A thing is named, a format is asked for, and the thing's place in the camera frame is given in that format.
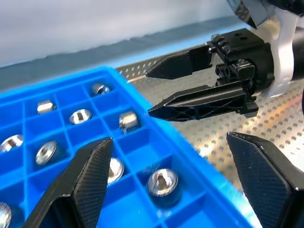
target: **robotic arm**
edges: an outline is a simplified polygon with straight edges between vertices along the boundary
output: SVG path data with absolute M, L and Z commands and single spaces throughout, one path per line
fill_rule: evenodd
M 236 112 L 257 114 L 257 95 L 277 96 L 292 80 L 304 77 L 303 0 L 228 0 L 234 13 L 254 28 L 215 35 L 210 42 L 166 57 L 147 71 L 148 77 L 176 79 L 216 66 L 214 87 L 180 91 L 149 110 L 168 121 L 187 121 Z

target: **blue grid tray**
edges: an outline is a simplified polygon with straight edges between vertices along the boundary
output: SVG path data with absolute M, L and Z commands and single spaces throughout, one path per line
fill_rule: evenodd
M 111 91 L 92 96 L 101 82 Z M 37 114 L 37 103 L 50 99 L 57 109 Z M 108 186 L 98 227 L 103 228 L 249 228 L 252 211 L 226 179 L 202 159 L 167 122 L 151 118 L 145 99 L 115 70 L 106 67 L 61 77 L 0 95 L 0 141 L 22 134 L 21 147 L 0 153 L 0 201 L 13 212 L 10 228 L 21 227 L 53 179 L 77 150 L 90 141 L 111 136 L 113 157 L 125 165 L 123 177 Z M 70 115 L 88 109 L 92 118 L 71 125 Z M 134 111 L 141 127 L 122 134 L 119 114 Z M 64 148 L 56 163 L 39 167 L 40 146 L 56 140 Z M 159 209 L 146 189 L 155 169 L 170 168 L 180 179 L 183 195 L 171 209 Z

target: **silver metal fitting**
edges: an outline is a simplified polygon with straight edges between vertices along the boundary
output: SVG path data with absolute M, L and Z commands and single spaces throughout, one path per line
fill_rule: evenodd
M 39 102 L 37 105 L 38 114 L 47 113 L 56 109 L 56 105 L 51 100 Z
M 124 134 L 138 128 L 139 122 L 136 114 L 132 111 L 121 114 L 119 116 L 119 127 Z
M 96 83 L 92 86 L 93 94 L 102 95 L 110 92 L 110 88 L 102 83 Z
M 0 202 L 0 228 L 9 228 L 11 221 L 11 210 L 9 205 Z
M 70 116 L 70 122 L 72 124 L 81 124 L 81 123 L 89 120 L 91 117 L 92 117 L 92 114 L 89 110 L 80 109 L 80 110 L 74 112 Z
M 147 188 L 152 201 L 159 207 L 171 207 L 182 196 L 178 175 L 170 169 L 154 172 L 149 177 Z
M 55 141 L 48 141 L 43 144 L 36 154 L 36 164 L 45 165 L 52 162 L 59 155 L 59 147 Z
M 19 147 L 23 144 L 23 136 L 21 134 L 16 134 L 7 138 L 3 141 L 0 146 L 0 152 L 10 151 L 14 147 Z
M 124 173 L 124 164 L 117 158 L 111 158 L 108 184 L 118 181 Z

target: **white wall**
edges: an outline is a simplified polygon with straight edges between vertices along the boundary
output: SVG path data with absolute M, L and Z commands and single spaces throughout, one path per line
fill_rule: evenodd
M 0 0 L 0 66 L 232 14 L 226 0 Z

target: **perforated steel sheet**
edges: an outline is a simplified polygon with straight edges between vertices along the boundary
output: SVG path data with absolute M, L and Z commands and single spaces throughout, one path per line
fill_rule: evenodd
M 219 62 L 219 58 L 216 58 L 214 65 Z M 142 64 L 139 66 L 135 66 L 133 71 L 131 67 L 129 74 L 136 70 L 145 70 Z M 213 67 L 173 81 L 139 77 L 138 80 L 132 79 L 131 83 L 155 105 L 180 90 L 204 84 L 214 86 L 216 79 Z M 172 124 L 204 159 L 242 191 L 226 141 L 228 131 L 256 135 L 272 141 L 295 166 L 304 171 L 304 118 L 301 108 L 303 87 L 304 81 L 298 81 L 290 84 L 288 91 L 281 96 L 268 99 L 258 97 L 256 103 L 259 105 L 259 112 L 254 118 L 247 119 L 243 115 L 229 113 L 200 121 Z

